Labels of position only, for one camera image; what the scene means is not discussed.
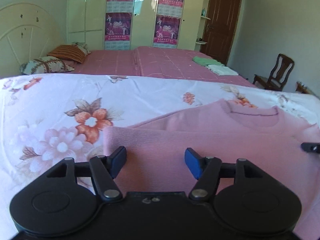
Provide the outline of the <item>white brown patterned pillow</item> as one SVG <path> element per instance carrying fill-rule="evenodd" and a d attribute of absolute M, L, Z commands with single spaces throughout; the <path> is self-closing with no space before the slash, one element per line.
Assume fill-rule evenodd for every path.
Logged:
<path fill-rule="evenodd" d="M 34 59 L 20 66 L 20 72 L 23 75 L 67 73 L 74 70 L 73 67 L 53 56 Z"/>

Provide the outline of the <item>dark wooden chair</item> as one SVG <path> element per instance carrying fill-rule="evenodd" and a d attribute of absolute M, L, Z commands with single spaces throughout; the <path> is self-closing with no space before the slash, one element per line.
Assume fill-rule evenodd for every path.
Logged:
<path fill-rule="evenodd" d="M 272 68 L 269 77 L 255 74 L 253 84 L 259 83 L 265 90 L 281 92 L 285 87 L 289 75 L 293 71 L 295 62 L 284 54 L 278 54 L 276 64 Z"/>

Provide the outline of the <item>folded green cloth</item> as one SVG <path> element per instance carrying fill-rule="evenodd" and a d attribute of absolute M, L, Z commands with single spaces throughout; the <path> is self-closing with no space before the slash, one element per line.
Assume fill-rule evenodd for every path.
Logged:
<path fill-rule="evenodd" d="M 201 66 L 208 66 L 208 65 L 217 65 L 217 66 L 224 66 L 223 63 L 215 60 L 215 59 L 212 59 L 212 58 L 205 58 L 205 57 L 198 57 L 198 56 L 195 56 L 193 58 L 193 61 L 196 63 L 196 64 L 199 64 Z"/>

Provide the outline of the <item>brown wooden door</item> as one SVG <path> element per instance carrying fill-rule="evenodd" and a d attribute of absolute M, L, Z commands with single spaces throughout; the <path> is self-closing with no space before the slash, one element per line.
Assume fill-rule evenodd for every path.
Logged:
<path fill-rule="evenodd" d="M 241 0 L 209 0 L 200 52 L 226 64 L 233 45 Z"/>

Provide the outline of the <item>cream arched headboard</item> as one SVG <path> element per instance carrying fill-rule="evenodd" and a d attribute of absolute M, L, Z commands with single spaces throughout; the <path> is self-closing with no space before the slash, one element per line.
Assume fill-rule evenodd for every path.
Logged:
<path fill-rule="evenodd" d="M 1 78 L 20 75 L 22 64 L 46 56 L 65 42 L 53 16 L 30 3 L 1 8 L 0 36 Z"/>

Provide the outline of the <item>folded white cloth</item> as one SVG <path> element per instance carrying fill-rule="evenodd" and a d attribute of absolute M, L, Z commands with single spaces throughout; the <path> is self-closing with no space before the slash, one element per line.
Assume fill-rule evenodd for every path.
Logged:
<path fill-rule="evenodd" d="M 239 75 L 236 71 L 226 66 L 209 64 L 206 66 L 206 68 L 218 76 L 238 76 Z"/>

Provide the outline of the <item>lower left purple poster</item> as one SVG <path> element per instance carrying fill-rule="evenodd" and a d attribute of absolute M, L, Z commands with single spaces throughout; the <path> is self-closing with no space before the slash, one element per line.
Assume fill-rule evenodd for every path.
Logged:
<path fill-rule="evenodd" d="M 130 50 L 132 14 L 107 12 L 105 21 L 105 50 Z"/>

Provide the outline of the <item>pink checked bed cover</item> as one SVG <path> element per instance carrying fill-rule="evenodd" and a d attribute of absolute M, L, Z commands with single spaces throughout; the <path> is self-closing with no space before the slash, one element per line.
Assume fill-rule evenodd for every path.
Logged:
<path fill-rule="evenodd" d="M 74 74 L 143 76 L 227 83 L 253 87 L 244 77 L 218 76 L 193 61 L 207 56 L 194 50 L 138 47 L 134 50 L 93 50 L 84 63 L 69 61 Z"/>

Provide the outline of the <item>orange striped pillow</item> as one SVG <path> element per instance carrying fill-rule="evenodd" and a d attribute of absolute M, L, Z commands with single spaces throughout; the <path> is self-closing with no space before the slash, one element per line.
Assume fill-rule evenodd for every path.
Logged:
<path fill-rule="evenodd" d="M 78 63 L 84 63 L 86 59 L 85 53 L 81 49 L 73 45 L 60 45 L 50 51 L 47 55 L 62 60 L 75 61 Z"/>

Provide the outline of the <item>pink knit sweater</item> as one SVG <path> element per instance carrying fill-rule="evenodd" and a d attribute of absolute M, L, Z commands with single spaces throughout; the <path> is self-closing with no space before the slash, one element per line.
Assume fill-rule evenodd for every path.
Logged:
<path fill-rule="evenodd" d="M 245 158 L 291 189 L 302 202 L 295 233 L 319 238 L 319 156 L 301 149 L 319 142 L 318 125 L 279 109 L 231 101 L 170 113 L 128 128 L 104 129 L 104 152 L 127 149 L 116 183 L 121 191 L 190 192 L 195 179 L 184 162 L 192 148 L 225 163 Z"/>

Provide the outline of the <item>cream glossy wardrobe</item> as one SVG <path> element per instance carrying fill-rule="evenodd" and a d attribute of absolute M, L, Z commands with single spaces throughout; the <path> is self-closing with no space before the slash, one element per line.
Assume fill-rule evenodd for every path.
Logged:
<path fill-rule="evenodd" d="M 158 0 L 134 0 L 130 50 L 153 47 Z M 176 49 L 194 50 L 202 19 L 203 0 L 184 0 Z M 104 49 L 106 0 L 67 1 L 67 40 Z"/>

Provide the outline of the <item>floral pillow behind orange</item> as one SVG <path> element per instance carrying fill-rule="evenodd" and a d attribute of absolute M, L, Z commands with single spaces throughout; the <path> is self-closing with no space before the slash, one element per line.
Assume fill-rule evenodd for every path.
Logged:
<path fill-rule="evenodd" d="M 91 51 L 88 49 L 87 44 L 84 42 L 73 42 L 72 45 L 79 48 L 84 53 L 85 56 L 91 53 Z"/>

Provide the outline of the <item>wooden side table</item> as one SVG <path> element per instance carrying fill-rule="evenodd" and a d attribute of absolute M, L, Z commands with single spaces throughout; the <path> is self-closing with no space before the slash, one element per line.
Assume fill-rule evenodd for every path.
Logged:
<path fill-rule="evenodd" d="M 308 88 L 306 85 L 304 85 L 302 82 L 297 82 L 296 83 L 296 92 L 301 93 L 301 94 L 310 94 L 310 95 L 315 95 L 315 93 Z"/>

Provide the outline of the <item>lower right purple poster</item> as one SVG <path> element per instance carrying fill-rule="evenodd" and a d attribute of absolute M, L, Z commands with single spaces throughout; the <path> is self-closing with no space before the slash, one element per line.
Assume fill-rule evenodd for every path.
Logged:
<path fill-rule="evenodd" d="M 176 49 L 180 22 L 180 18 L 157 15 L 152 46 Z"/>

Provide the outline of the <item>white floral bed sheet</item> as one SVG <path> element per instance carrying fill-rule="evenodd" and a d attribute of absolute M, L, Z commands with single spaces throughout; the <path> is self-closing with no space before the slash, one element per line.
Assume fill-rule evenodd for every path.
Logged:
<path fill-rule="evenodd" d="M 255 87 L 138 76 L 42 74 L 1 80 L 1 239 L 17 229 L 13 196 L 65 158 L 106 155 L 103 131 L 219 100 L 278 107 L 319 127 L 319 100 Z"/>

